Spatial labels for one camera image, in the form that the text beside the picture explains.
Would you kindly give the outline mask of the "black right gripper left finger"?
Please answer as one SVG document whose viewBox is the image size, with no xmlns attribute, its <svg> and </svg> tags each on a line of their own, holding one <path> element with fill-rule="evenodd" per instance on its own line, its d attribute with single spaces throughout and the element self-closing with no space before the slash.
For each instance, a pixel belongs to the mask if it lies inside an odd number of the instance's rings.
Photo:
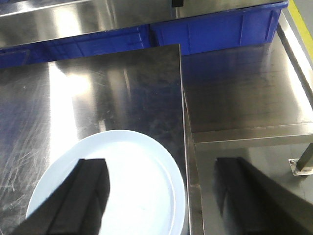
<svg viewBox="0 0 313 235">
<path fill-rule="evenodd" d="M 14 235 L 97 235 L 110 194 L 104 159 L 80 159 Z"/>
</svg>

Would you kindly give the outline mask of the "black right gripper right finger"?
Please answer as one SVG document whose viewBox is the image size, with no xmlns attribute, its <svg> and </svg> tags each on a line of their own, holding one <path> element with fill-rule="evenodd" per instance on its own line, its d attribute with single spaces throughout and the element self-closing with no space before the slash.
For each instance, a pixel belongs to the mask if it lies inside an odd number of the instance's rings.
<svg viewBox="0 0 313 235">
<path fill-rule="evenodd" d="M 313 233 L 313 205 L 242 157 L 215 160 L 214 194 L 227 235 Z"/>
</svg>

